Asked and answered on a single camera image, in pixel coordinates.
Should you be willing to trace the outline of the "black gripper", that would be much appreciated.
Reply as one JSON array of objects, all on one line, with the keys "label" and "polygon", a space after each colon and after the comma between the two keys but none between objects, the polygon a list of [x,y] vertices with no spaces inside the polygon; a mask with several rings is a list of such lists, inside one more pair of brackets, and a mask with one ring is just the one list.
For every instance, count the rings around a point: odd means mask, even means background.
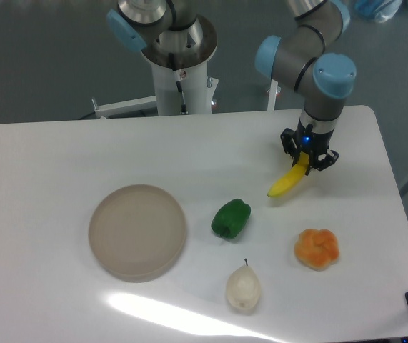
[{"label": "black gripper", "polygon": [[329,142],[337,125],[337,120],[320,121],[308,114],[301,114],[296,130],[286,128],[280,134],[284,152],[292,158],[292,167],[299,161],[301,151],[308,154],[309,161],[305,171],[322,171],[333,166],[339,153],[329,149]]}]

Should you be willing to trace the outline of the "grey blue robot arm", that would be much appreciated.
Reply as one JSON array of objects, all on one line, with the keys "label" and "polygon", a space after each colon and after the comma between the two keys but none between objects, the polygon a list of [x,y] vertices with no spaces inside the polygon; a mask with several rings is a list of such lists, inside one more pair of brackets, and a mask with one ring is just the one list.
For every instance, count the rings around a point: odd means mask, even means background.
[{"label": "grey blue robot arm", "polygon": [[[297,25],[294,33],[263,40],[254,65],[304,98],[296,129],[285,129],[280,139],[294,161],[306,154],[306,168],[321,171],[338,160],[329,142],[357,75],[349,57],[327,51],[349,26],[349,11],[340,1],[287,5]],[[106,21],[126,49],[150,63],[159,114],[211,111],[207,64],[217,49],[217,33],[193,1],[119,1]]]}]

